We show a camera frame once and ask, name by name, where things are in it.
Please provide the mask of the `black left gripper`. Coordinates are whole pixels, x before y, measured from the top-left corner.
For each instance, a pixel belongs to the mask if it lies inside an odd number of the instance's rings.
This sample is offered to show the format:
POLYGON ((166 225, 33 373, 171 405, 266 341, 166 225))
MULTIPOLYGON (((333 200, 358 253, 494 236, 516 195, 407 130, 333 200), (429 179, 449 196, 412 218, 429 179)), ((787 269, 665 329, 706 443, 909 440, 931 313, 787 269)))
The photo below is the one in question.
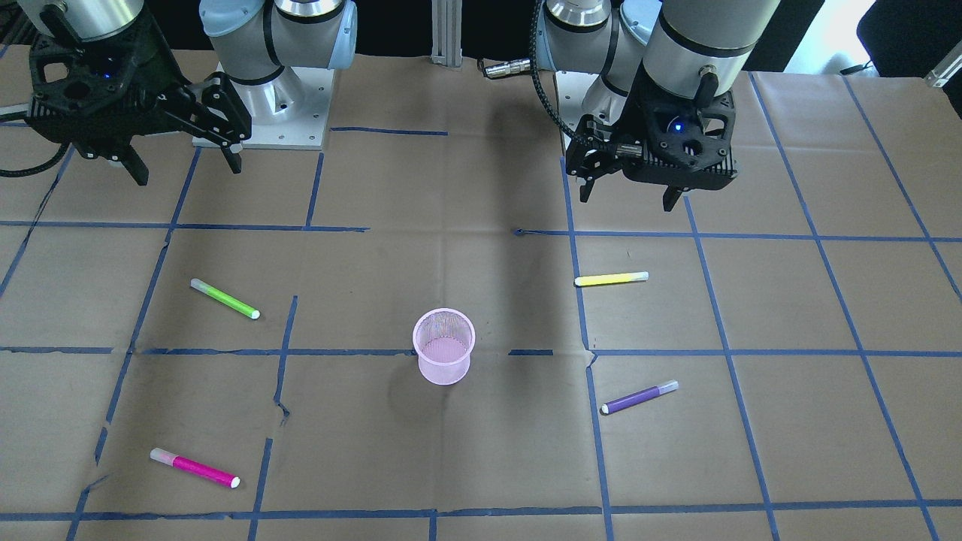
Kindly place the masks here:
POLYGON ((700 103, 636 75, 622 111, 622 132, 594 114, 583 114, 564 151, 566 172, 579 180, 588 202, 597 179, 621 174, 630 182, 667 186, 664 212, 673 211, 686 189, 723 189, 738 175, 731 149, 737 109, 731 90, 700 103), (640 156, 619 158, 609 145, 640 145, 640 156))

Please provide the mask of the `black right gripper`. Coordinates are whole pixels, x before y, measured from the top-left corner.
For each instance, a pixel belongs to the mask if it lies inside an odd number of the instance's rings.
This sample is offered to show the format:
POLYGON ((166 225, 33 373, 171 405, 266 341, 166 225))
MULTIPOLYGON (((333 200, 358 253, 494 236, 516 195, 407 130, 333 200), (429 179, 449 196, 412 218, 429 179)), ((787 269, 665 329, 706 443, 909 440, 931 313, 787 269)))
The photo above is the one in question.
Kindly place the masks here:
POLYGON ((29 68, 28 125, 89 159, 120 160, 141 187, 149 168, 131 144, 135 136, 185 132, 219 148, 233 174, 243 170, 241 144, 253 126, 243 99, 224 72, 189 84, 154 21, 76 46, 39 35, 29 68))

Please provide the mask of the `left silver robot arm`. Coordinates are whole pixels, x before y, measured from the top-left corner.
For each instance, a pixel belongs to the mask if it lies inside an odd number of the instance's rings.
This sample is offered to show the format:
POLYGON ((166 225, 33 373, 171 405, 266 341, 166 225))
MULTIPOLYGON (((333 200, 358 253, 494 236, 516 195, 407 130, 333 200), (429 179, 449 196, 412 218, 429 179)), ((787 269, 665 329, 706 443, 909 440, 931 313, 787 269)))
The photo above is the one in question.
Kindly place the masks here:
POLYGON ((567 174, 587 202, 598 179, 623 174, 664 187, 671 211, 693 189, 737 177, 732 86, 776 1, 538 1, 529 35, 531 79, 568 137, 567 174), (544 71, 592 73, 574 125, 544 92, 544 71))

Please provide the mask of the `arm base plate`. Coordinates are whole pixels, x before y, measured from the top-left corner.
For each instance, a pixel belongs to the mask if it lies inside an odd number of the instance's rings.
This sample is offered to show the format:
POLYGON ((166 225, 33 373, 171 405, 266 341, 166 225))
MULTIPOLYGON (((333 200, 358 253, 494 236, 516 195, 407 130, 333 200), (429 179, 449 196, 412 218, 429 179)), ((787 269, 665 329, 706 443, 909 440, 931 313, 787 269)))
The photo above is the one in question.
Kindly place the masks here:
POLYGON ((592 114, 597 121, 604 120, 601 116, 598 116, 597 112, 592 110, 592 107, 585 109, 583 104, 592 84, 598 79, 597 74, 557 71, 554 73, 554 77, 558 99, 558 116, 570 130, 576 130, 584 114, 592 114))
POLYGON ((234 85, 252 116, 243 148, 323 150, 337 72, 304 66, 276 71, 274 79, 258 85, 234 85))

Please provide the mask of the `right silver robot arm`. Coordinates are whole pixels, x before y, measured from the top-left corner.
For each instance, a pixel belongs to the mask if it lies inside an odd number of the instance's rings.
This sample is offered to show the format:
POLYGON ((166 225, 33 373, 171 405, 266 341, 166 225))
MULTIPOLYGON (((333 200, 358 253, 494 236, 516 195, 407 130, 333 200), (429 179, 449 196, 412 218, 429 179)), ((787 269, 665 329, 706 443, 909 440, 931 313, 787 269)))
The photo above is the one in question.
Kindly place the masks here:
POLYGON ((144 1, 21 1, 38 30, 29 56, 33 95, 4 107, 59 145, 54 157, 5 177, 57 165, 69 147, 103 158, 147 185, 137 136, 182 132, 219 148, 234 174, 255 125, 289 119, 301 106, 296 68, 340 71, 356 51, 352 1, 202 1, 198 7, 220 70, 186 78, 144 1))

